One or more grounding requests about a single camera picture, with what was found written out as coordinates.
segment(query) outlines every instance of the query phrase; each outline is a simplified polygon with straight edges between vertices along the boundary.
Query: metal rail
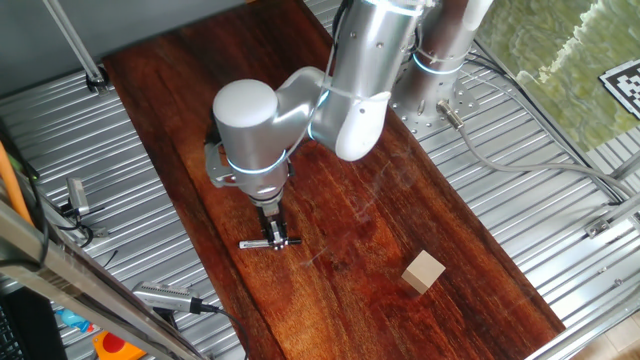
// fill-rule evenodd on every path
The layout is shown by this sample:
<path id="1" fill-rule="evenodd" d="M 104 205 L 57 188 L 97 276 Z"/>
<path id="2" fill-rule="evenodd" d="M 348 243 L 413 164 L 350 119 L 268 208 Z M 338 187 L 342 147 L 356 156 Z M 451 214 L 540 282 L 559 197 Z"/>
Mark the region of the metal rail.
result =
<path id="1" fill-rule="evenodd" d="M 78 57 L 80 64 L 82 64 L 82 67 L 87 73 L 90 83 L 93 84 L 98 91 L 98 95 L 103 96 L 108 94 L 109 89 L 107 87 L 106 79 L 102 76 L 100 68 L 98 68 L 98 65 L 93 61 L 89 51 L 87 51 L 87 48 L 84 46 L 84 43 L 76 32 L 76 29 L 71 24 L 71 21 L 69 21 L 67 14 L 64 12 L 64 9 L 62 9 L 58 0 L 42 0 L 42 2 L 44 2 L 44 5 L 49 10 L 51 17 L 53 17 L 53 20 L 58 24 L 58 27 L 65 39 L 67 39 L 69 46 L 71 46 L 76 57 Z"/>
<path id="2" fill-rule="evenodd" d="M 37 259 L 42 234 L 0 202 L 0 256 L 16 250 Z M 31 272 L 20 266 L 0 269 L 5 275 L 69 308 L 158 359 L 203 359 L 182 335 L 106 273 L 82 250 L 58 233 L 50 243 L 45 268 Z"/>

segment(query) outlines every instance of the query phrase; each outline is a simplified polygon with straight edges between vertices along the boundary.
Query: metal tool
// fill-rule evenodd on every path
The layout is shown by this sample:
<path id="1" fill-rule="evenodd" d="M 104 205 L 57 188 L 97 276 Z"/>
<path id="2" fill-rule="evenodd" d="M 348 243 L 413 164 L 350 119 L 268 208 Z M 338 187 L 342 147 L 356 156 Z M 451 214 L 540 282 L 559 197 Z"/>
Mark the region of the metal tool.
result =
<path id="1" fill-rule="evenodd" d="M 167 310 L 190 312 L 191 303 L 200 295 L 188 288 L 142 281 L 132 292 L 145 304 Z"/>

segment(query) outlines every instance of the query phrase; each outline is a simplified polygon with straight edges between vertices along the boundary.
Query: gray cable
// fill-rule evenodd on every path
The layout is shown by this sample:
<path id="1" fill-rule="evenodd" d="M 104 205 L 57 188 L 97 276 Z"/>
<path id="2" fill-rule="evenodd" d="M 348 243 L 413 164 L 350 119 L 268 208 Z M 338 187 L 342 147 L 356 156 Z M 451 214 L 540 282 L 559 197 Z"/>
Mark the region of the gray cable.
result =
<path id="1" fill-rule="evenodd" d="M 623 185 L 620 181 L 612 178 L 609 175 L 605 175 L 597 170 L 594 170 L 582 165 L 546 163 L 546 164 L 537 164 L 537 165 L 528 165 L 528 166 L 506 166 L 506 165 L 496 164 L 478 152 L 478 149 L 471 142 L 471 139 L 469 138 L 469 135 L 467 134 L 467 131 L 465 130 L 464 127 L 461 127 L 460 129 L 458 129 L 458 132 L 460 133 L 460 136 L 462 136 L 462 139 L 464 140 L 464 142 L 467 144 L 467 147 L 469 147 L 469 151 L 471 151 L 471 153 L 475 155 L 475 157 L 478 158 L 478 160 L 480 160 L 482 163 L 484 163 L 485 165 L 487 165 L 492 169 L 495 169 L 498 171 L 506 171 L 506 172 L 529 172 L 529 171 L 541 171 L 541 170 L 547 170 L 547 169 L 562 169 L 562 170 L 576 171 L 579 173 L 595 176 L 603 180 L 604 182 L 622 190 L 622 192 L 624 192 L 629 197 L 633 197 L 635 195 L 633 191 L 631 191 L 628 187 Z"/>

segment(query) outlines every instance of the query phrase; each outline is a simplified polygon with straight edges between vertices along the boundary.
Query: wood grain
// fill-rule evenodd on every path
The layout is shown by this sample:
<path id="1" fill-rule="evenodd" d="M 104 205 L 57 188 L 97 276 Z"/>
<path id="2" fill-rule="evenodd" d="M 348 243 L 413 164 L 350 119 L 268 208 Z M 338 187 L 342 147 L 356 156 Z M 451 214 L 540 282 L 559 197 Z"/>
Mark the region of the wood grain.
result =
<path id="1" fill-rule="evenodd" d="M 237 189 L 204 168 L 208 113 L 225 84 L 278 87 L 324 68 L 330 38 L 298 1 L 256 2 L 104 59 L 222 304 L 250 332 L 252 359 L 522 359 L 563 326 L 389 111 L 355 163 L 311 142 L 285 187 L 303 245 L 261 238 Z M 423 295 L 400 277 L 421 250 L 446 270 Z"/>

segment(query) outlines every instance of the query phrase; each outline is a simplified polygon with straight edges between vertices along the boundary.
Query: orange object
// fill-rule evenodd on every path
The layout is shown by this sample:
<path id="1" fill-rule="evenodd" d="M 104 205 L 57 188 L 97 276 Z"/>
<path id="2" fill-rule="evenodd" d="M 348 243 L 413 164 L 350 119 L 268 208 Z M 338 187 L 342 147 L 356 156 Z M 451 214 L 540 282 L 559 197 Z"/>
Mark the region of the orange object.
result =
<path id="1" fill-rule="evenodd" d="M 2 177 L 4 185 L 7 187 L 7 193 L 9 193 L 9 200 L 11 200 L 13 209 L 26 222 L 33 226 L 31 215 L 29 215 L 29 210 L 27 210 L 27 205 L 22 197 L 20 185 L 18 185 L 16 173 L 13 171 L 13 166 L 11 166 L 11 161 L 9 161 L 9 156 L 4 149 L 4 146 L 2 146 L 2 143 L 0 143 L 0 177 Z"/>
<path id="2" fill-rule="evenodd" d="M 93 347 L 100 360 L 137 360 L 147 354 L 106 331 L 93 337 Z"/>

